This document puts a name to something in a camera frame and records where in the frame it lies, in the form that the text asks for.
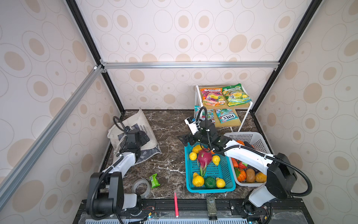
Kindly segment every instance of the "potato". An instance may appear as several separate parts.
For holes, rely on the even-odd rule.
[[[255,182],[255,171],[251,168],[246,170],[246,182],[248,183]]]

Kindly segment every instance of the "patterned wallpaper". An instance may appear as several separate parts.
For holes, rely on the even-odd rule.
[[[104,61],[274,61],[307,0],[77,0]]]
[[[358,1],[325,1],[257,112],[274,152],[313,182],[316,224],[358,219],[357,59]]]
[[[71,224],[119,114],[102,78],[95,79],[0,212],[0,224]]]
[[[195,85],[229,86],[239,82],[258,98],[273,68],[110,69],[125,109],[194,109]]]
[[[93,66],[61,1],[0,1],[0,182]]]

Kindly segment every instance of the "red pepper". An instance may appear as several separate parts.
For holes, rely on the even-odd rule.
[[[239,164],[237,164],[236,159],[231,158],[231,161],[232,161],[232,165],[233,165],[234,167],[236,167],[236,168],[238,168],[238,167],[239,167]]]
[[[246,169],[247,168],[247,163],[240,162],[238,167],[239,167],[239,169]]]

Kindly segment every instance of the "basket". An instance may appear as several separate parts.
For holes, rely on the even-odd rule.
[[[229,133],[225,133],[224,136],[232,138],[232,140],[240,140],[243,142],[248,142],[250,143],[250,145],[253,145],[253,147],[257,151],[263,153],[270,153],[270,150],[268,149],[265,140],[263,139],[262,135],[258,132],[229,132]],[[230,167],[231,167],[231,171],[235,173],[231,158],[230,158]],[[256,181],[254,183],[247,183],[246,180],[239,182],[237,178],[234,179],[235,182],[240,186],[259,187],[260,185],[262,185],[262,183],[258,183]]]
[[[197,164],[197,161],[191,161],[189,159],[189,154],[192,152],[192,149],[194,146],[199,145],[200,143],[195,143],[193,146],[189,145],[185,147],[185,175],[187,180],[187,189],[189,192],[192,193],[224,193],[228,191],[233,191],[236,188],[236,184],[234,182],[234,174],[233,170],[230,169],[230,158],[227,156],[218,155],[220,157],[220,163],[218,166],[216,166],[213,162],[211,162],[206,167],[206,174],[204,176],[204,179],[207,177],[219,177],[223,179],[226,183],[226,186],[221,189],[206,189],[205,185],[201,187],[195,187],[193,185],[193,174],[194,173],[200,173],[199,166]]]

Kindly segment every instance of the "candy bag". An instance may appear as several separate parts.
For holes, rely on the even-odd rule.
[[[251,98],[242,89],[241,83],[223,87],[223,94],[229,102],[228,106],[236,106],[251,101]]]
[[[222,88],[200,89],[200,91],[203,94],[203,104],[209,106],[224,105],[226,102],[225,102],[225,97],[223,96],[221,90]]]
[[[198,113],[199,113],[199,110],[200,110],[200,107],[199,106],[195,106],[194,107],[194,110],[195,110],[195,119],[198,117]],[[215,124],[215,120],[214,120],[214,110],[207,110],[208,112],[208,119],[212,121],[213,124]],[[201,116],[202,120],[205,120],[205,113],[204,113],[204,110],[203,110],[203,115]]]
[[[238,119],[238,116],[236,116],[232,109],[215,109],[215,112],[218,115],[220,123]]]

